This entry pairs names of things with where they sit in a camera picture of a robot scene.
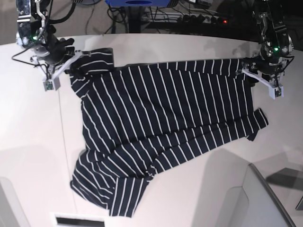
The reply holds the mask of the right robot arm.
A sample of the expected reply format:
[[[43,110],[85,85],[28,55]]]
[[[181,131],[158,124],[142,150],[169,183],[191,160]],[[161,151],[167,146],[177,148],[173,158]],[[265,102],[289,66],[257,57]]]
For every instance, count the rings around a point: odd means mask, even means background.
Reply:
[[[77,6],[94,5],[92,0],[73,0],[71,9],[61,19],[51,19],[52,0],[18,0],[16,2],[18,31],[16,43],[23,48],[21,53],[31,50],[34,55],[27,62],[42,72],[46,91],[58,90],[61,86],[59,76],[70,71],[70,65],[88,51],[76,50],[74,39],[55,36],[55,24],[68,20]]]

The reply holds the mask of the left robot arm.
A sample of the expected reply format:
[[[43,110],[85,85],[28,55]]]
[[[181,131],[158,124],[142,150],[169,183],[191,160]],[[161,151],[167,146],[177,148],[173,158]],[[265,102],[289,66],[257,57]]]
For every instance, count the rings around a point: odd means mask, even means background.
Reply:
[[[248,0],[259,35],[259,48],[251,58],[244,58],[242,73],[253,86],[260,82],[268,87],[272,99],[284,96],[281,80],[286,68],[294,60],[294,48],[287,31],[283,9],[278,0]]]

